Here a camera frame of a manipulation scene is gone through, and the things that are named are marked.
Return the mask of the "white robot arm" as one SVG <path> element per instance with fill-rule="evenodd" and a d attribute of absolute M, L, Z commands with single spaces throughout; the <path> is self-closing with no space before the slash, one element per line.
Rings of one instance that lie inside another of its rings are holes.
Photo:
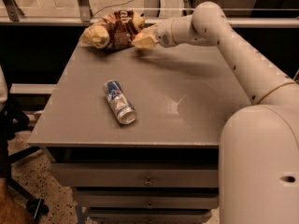
<path fill-rule="evenodd" d="M 134 40 L 139 49 L 205 43 L 220 51 L 250 100 L 221 133 L 220 224 L 299 224 L 299 85 L 235 32 L 212 2 Z"/>

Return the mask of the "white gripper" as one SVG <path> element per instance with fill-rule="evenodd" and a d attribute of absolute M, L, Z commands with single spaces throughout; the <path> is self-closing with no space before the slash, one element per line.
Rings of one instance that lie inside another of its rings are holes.
<path fill-rule="evenodd" d="M 153 24 L 144 28 L 141 31 L 143 35 L 134 40 L 134 46 L 138 49 L 153 49 L 159 42 L 162 47 L 174 47 L 175 41 L 172 36 L 172 22 L 172 19 L 168 19 L 159 24 Z"/>

